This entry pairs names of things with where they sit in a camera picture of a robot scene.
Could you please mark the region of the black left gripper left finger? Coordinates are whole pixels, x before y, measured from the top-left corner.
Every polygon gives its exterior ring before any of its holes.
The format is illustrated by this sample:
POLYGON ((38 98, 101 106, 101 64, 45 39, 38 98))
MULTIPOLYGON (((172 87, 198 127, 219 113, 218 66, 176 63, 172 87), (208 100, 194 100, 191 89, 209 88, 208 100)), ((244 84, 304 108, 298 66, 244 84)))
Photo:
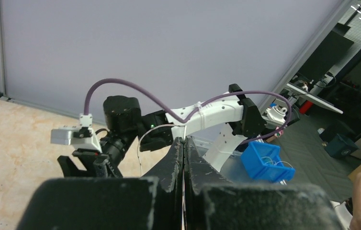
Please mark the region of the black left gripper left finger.
POLYGON ((34 192, 19 230, 180 230, 184 140, 139 178, 56 178, 34 192))

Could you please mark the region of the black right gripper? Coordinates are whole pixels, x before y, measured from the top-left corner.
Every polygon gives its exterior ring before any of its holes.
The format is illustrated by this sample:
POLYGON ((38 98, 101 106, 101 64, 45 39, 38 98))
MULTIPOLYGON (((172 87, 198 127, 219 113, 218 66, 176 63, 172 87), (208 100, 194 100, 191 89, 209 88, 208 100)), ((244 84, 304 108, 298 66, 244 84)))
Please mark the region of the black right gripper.
POLYGON ((79 159, 85 167, 80 170, 69 156, 59 156, 59 163, 64 177, 100 177, 100 178, 122 178, 118 169, 124 159, 124 154, 119 150, 96 153, 92 151, 74 151, 72 156, 79 159))

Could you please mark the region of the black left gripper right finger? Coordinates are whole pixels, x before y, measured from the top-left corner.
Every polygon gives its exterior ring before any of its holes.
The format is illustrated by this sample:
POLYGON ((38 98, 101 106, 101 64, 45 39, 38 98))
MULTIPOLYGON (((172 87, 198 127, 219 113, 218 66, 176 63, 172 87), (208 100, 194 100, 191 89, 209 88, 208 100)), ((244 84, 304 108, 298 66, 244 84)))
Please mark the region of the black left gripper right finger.
POLYGON ((185 229, 340 230, 326 194, 314 184, 233 183, 184 142, 185 229))

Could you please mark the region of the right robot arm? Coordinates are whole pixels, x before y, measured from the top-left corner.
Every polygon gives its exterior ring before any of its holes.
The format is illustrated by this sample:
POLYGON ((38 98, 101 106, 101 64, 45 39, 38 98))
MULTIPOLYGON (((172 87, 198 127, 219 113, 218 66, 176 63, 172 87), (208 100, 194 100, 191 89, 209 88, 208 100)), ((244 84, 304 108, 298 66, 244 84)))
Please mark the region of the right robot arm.
POLYGON ((237 84, 206 102, 147 115, 141 114, 135 97, 109 96, 103 103, 103 112, 107 127, 101 138, 89 112, 80 114, 78 126, 51 131, 51 143, 72 146, 73 156, 84 165, 81 170, 68 156, 60 156, 58 162, 65 177, 121 178, 119 164, 135 140, 139 151, 156 151, 172 145, 176 139, 223 124, 206 157, 219 170, 241 142, 256 138, 266 126, 258 107, 237 84))

